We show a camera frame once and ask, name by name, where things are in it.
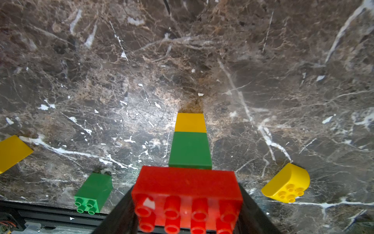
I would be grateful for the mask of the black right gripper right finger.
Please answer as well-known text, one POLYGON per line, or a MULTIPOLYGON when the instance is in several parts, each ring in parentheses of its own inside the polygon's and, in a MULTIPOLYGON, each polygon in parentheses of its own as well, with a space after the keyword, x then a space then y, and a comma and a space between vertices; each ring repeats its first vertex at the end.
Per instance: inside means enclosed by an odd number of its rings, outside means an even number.
POLYGON ((239 184, 243 205, 235 225, 234 234, 281 234, 257 203, 239 184))

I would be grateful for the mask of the yellow square lego brick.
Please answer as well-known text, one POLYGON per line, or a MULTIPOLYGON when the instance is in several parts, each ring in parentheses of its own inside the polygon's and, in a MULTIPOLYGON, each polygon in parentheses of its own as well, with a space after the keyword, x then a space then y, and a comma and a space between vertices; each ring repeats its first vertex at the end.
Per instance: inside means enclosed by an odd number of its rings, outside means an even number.
POLYGON ((175 132, 206 133, 204 114, 178 113, 175 132))

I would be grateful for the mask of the red long lego brick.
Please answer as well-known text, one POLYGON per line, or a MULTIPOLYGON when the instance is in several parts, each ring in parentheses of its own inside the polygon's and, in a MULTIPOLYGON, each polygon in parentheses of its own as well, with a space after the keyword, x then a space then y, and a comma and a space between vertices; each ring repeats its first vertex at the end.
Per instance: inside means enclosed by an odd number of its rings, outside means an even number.
POLYGON ((139 229, 231 234, 243 204, 234 172, 143 166, 132 189, 139 229))

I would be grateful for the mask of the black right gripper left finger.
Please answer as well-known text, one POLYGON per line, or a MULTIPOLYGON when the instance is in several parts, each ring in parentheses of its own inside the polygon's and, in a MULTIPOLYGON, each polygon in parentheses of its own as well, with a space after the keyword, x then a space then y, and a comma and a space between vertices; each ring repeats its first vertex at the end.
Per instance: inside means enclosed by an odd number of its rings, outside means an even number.
POLYGON ((137 234, 138 218, 131 197, 133 187, 99 225, 100 234, 137 234))

